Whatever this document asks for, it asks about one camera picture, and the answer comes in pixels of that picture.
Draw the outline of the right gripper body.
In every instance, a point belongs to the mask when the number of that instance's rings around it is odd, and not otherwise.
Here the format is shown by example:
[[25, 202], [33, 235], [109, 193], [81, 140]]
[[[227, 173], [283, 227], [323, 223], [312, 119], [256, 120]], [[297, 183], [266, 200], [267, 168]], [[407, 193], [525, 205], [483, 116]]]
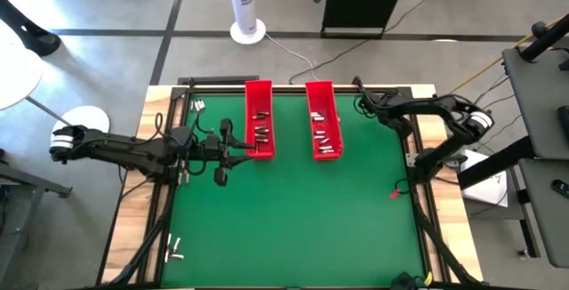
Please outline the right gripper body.
[[408, 112], [403, 108], [388, 108], [385, 113], [385, 125], [394, 130], [401, 139], [406, 139], [413, 133], [413, 125], [406, 117]]

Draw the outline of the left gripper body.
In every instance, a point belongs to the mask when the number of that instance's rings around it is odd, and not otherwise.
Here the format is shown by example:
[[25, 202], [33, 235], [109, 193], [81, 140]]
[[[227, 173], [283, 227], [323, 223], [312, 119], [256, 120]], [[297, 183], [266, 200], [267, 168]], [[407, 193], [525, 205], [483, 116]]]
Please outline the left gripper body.
[[229, 118], [223, 118], [220, 121], [220, 136], [218, 136], [220, 138], [220, 147], [217, 153], [207, 153], [203, 148], [202, 141], [197, 144], [202, 167], [196, 174], [202, 174], [206, 170], [208, 162], [218, 161], [219, 166], [214, 170], [213, 180], [220, 187], [226, 187], [228, 182], [226, 158], [228, 157], [228, 135], [232, 129], [233, 124]]

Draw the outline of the red plastic bin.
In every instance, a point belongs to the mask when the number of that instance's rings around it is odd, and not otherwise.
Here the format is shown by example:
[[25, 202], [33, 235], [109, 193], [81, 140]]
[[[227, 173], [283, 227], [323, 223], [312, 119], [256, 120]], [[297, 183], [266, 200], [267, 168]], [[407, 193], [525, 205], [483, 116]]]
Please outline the red plastic bin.
[[[335, 93], [332, 81], [313, 81], [305, 84], [309, 109], [309, 124], [313, 145], [313, 158], [316, 161], [335, 160], [341, 157], [343, 152], [343, 139], [339, 114], [336, 107]], [[311, 112], [318, 112], [325, 118], [324, 121], [314, 121]], [[314, 134], [315, 131], [325, 131], [324, 134]], [[314, 136], [323, 135], [330, 140], [327, 143], [320, 143]], [[319, 147], [333, 146], [335, 153], [320, 153]]]
[[[272, 114], [272, 82], [270, 80], [245, 82], [245, 139], [255, 144], [255, 149], [248, 149], [247, 155], [259, 160], [272, 159], [276, 155], [275, 132]], [[267, 111], [268, 117], [257, 117], [258, 111]], [[266, 130], [255, 131], [255, 126], [265, 125]], [[266, 134], [267, 143], [257, 142], [255, 133]]]

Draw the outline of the black flat bar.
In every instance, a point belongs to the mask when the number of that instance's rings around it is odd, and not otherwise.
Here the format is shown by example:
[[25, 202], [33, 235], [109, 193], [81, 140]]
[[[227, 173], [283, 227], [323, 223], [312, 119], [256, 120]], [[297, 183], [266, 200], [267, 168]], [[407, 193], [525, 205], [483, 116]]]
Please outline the black flat bar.
[[259, 80], [259, 76], [180, 77], [177, 85], [243, 85], [246, 81]]

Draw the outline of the green table mat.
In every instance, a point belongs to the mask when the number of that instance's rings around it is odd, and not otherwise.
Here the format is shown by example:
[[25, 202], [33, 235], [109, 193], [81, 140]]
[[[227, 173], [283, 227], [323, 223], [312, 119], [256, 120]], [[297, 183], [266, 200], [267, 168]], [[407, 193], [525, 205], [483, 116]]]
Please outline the green table mat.
[[423, 273], [412, 201], [395, 132], [336, 99], [344, 149], [312, 156], [304, 95], [273, 101], [276, 155], [251, 160], [214, 183], [214, 165], [176, 191], [164, 286], [386, 286]]

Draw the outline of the black diagonal beam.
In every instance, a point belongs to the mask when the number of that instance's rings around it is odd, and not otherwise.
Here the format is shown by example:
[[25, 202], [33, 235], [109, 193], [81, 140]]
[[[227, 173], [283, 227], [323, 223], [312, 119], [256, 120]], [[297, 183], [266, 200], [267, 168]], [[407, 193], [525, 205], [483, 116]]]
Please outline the black diagonal beam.
[[458, 173], [461, 189], [467, 189], [491, 176], [517, 165], [520, 159], [535, 157], [529, 136], [511, 143], [508, 147]]

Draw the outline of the white paper sheet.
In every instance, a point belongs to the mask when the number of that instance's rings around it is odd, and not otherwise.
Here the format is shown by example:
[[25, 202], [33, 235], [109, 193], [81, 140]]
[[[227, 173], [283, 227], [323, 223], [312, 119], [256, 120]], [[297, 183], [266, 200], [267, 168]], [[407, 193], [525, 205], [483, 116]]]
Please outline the white paper sheet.
[[[470, 149], [464, 149], [461, 152], [461, 155], [466, 158], [466, 160], [460, 164], [461, 172], [488, 158], [487, 155]], [[501, 207], [507, 207], [507, 191], [507, 174], [505, 171], [502, 171], [501, 173], [494, 174], [488, 179], [470, 186], [469, 188], [463, 189], [461, 191], [461, 194], [468, 199], [481, 201], [487, 204], [494, 204]]]

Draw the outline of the grey workbench top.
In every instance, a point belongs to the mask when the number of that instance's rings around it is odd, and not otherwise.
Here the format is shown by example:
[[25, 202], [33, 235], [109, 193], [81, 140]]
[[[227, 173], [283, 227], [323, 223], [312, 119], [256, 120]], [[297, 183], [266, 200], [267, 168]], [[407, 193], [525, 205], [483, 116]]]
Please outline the grey workbench top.
[[557, 116], [558, 108], [569, 106], [569, 70], [559, 68], [569, 60], [569, 52], [547, 50], [531, 62], [523, 60], [516, 49], [501, 55], [534, 154], [569, 160], [569, 138]]
[[518, 165], [549, 262], [569, 269], [569, 199], [550, 187], [555, 179], [569, 183], [569, 161], [522, 159]]

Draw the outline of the black handheld device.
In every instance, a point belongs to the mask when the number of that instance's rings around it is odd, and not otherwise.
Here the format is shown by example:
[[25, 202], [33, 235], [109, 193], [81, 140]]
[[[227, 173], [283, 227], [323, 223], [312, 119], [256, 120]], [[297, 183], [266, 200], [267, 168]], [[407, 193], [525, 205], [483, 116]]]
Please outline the black handheld device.
[[424, 278], [403, 272], [391, 281], [389, 290], [425, 290], [432, 282], [433, 274], [431, 272]]

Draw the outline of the black flat device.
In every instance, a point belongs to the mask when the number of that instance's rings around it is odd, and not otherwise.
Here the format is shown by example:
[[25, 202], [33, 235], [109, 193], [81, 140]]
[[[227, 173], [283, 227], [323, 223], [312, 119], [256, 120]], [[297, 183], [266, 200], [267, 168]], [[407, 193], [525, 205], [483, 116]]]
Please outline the black flat device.
[[557, 118], [564, 137], [569, 142], [569, 105], [564, 105], [557, 109]]

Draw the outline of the black pole stand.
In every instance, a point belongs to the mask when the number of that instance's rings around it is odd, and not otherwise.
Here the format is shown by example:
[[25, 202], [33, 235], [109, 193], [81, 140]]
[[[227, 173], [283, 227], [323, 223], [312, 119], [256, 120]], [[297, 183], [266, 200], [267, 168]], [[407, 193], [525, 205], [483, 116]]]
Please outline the black pole stand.
[[523, 51], [519, 51], [519, 56], [525, 61], [536, 59], [569, 33], [569, 13], [552, 25], [538, 21], [531, 26], [531, 31], [535, 40]]

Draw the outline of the black remote control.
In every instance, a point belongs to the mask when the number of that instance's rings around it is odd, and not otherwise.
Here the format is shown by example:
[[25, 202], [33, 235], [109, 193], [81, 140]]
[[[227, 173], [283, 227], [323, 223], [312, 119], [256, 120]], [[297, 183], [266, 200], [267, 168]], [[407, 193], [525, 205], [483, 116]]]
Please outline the black remote control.
[[551, 184], [550, 187], [559, 195], [569, 199], [569, 183], [555, 179]]

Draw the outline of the black curved stand leg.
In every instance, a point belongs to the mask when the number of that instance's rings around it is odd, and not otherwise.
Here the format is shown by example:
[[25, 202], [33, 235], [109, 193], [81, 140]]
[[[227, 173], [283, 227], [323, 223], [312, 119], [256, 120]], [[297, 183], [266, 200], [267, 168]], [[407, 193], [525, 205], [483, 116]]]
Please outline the black curved stand leg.
[[57, 51], [61, 45], [58, 35], [35, 24], [9, 0], [0, 0], [0, 20], [20, 39], [23, 45], [40, 57]]

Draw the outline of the black frame strut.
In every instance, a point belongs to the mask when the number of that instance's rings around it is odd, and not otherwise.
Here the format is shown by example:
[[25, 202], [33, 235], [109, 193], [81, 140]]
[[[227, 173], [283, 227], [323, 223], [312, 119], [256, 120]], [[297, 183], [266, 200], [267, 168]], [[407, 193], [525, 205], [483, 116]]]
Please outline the black frame strut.
[[462, 285], [481, 286], [482, 283], [472, 277], [460, 262], [453, 255], [449, 247], [445, 244], [444, 240], [437, 233], [435, 227], [429, 221], [427, 215], [423, 212], [419, 196], [415, 189], [412, 189], [412, 199], [414, 211], [417, 213], [418, 223], [420, 227], [429, 235], [432, 243], [434, 244], [437, 252], [442, 256], [444, 262], [453, 271], [456, 278]]
[[175, 192], [172, 183], [127, 182], [122, 187], [97, 288], [133, 290], [161, 286]]

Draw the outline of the white round pedestal table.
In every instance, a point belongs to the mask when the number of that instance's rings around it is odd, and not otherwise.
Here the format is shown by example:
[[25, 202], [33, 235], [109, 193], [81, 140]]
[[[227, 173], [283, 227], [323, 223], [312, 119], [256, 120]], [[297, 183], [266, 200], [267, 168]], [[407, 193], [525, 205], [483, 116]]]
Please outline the white round pedestal table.
[[54, 112], [32, 97], [44, 72], [44, 62], [31, 50], [18, 44], [0, 44], [0, 110], [27, 101], [57, 120], [52, 128], [51, 148], [72, 149], [78, 134], [59, 134], [56, 131], [70, 126], [84, 126], [104, 133], [110, 129], [108, 114], [96, 106], [79, 106], [64, 115]]

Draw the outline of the grey metal cart frame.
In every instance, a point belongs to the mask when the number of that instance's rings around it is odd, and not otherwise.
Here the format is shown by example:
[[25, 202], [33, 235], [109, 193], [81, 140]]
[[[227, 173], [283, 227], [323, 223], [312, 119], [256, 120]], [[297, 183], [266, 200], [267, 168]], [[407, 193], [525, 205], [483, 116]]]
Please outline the grey metal cart frame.
[[12, 290], [10, 282], [44, 193], [69, 197], [72, 189], [14, 168], [4, 156], [0, 149], [0, 290]]

